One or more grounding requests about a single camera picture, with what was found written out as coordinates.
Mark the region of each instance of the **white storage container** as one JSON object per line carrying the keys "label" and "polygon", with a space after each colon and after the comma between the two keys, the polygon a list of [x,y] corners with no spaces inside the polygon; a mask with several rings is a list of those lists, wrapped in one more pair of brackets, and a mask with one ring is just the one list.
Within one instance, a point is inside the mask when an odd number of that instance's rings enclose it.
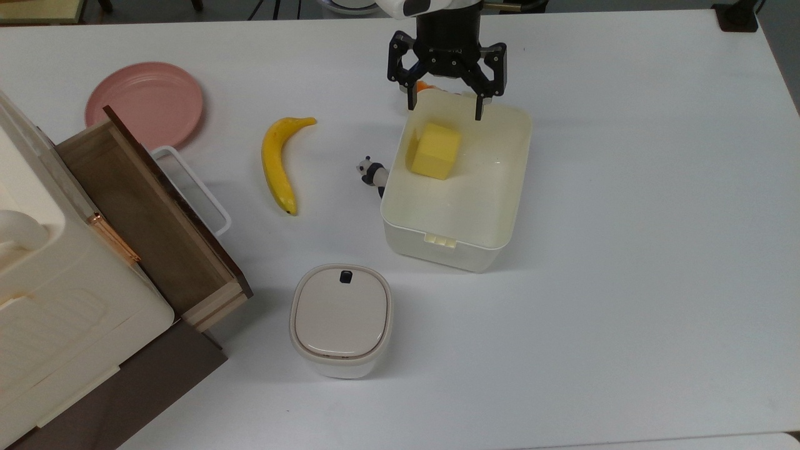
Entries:
{"label": "white storage container", "polygon": [[[468,271],[486,270],[511,240],[528,160],[530,116],[474,98],[426,89],[418,94],[381,202],[386,241],[402,255]],[[456,130],[461,147],[450,176],[409,171],[412,139],[428,123]]]}
{"label": "white storage container", "polygon": [[294,292],[292,344],[324,376],[361,378],[386,350],[392,315],[389,284],[379,273],[347,264],[320,266]]}

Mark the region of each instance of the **open drawer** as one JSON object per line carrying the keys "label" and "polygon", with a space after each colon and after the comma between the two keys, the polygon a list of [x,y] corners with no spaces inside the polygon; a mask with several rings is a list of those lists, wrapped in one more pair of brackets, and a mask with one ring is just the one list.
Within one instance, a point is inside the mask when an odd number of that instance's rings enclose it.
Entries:
{"label": "open drawer", "polygon": [[55,151],[176,315],[205,331],[251,297],[250,286],[147,150],[104,111],[108,120]]}

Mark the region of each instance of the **pink plate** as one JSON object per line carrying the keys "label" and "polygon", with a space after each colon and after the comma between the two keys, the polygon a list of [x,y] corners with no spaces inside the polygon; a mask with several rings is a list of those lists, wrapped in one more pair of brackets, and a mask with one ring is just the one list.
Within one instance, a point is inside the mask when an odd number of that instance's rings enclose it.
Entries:
{"label": "pink plate", "polygon": [[148,150],[177,147],[200,121],[202,92],[197,81],[166,62],[140,62],[104,79],[86,103],[86,126],[106,118],[111,109]]}

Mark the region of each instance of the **table surface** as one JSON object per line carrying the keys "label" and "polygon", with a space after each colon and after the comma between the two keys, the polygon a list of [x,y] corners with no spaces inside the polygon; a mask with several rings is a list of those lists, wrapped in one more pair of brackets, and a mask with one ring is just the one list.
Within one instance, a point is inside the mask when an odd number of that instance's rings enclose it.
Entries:
{"label": "table surface", "polygon": [[[761,31],[714,13],[488,17],[497,102],[534,120],[514,237],[487,273],[394,254],[355,169],[390,162],[405,97],[388,40],[412,21],[0,30],[0,89],[55,142],[118,68],[167,61],[204,91],[182,149],[231,214],[256,296],[213,328],[230,361],[126,448],[486,450],[779,432],[800,424],[800,119]],[[78,51],[94,42],[92,51]],[[428,80],[462,89],[453,80]],[[259,161],[275,120],[299,216]],[[356,263],[395,325],[364,380],[291,346],[296,283]]]}

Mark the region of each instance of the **container lid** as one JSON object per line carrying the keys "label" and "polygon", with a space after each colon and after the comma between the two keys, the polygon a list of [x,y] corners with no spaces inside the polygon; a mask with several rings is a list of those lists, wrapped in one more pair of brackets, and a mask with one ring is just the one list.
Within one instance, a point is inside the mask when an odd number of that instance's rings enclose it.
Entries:
{"label": "container lid", "polygon": [[389,292],[371,272],[358,266],[323,266],[300,282],[293,325],[308,352],[358,358],[381,343]]}

